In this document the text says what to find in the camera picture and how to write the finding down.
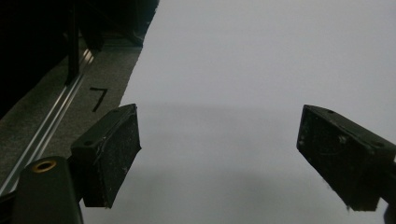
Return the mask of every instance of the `white table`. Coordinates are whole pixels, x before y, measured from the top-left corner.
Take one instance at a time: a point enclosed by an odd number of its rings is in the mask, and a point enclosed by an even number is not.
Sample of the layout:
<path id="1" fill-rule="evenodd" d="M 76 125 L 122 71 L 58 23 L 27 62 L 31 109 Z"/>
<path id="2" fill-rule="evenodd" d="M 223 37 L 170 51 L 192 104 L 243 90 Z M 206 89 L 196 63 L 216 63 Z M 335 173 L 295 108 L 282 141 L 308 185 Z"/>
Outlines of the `white table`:
<path id="1" fill-rule="evenodd" d="M 296 148 L 303 105 L 396 143 L 396 2 L 162 0 L 121 105 L 142 150 L 86 223 L 383 223 Z"/>

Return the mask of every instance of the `white surface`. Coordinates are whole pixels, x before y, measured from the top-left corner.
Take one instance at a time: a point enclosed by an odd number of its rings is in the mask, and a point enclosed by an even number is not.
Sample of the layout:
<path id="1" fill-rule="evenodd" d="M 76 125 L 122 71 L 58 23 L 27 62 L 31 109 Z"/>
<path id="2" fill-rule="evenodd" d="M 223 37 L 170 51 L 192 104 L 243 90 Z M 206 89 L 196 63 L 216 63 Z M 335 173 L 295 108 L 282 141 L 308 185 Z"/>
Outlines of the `white surface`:
<path id="1" fill-rule="evenodd" d="M 121 105 L 142 150 L 86 223 L 383 223 L 296 148 L 303 105 L 396 143 L 396 2 L 162 0 Z"/>

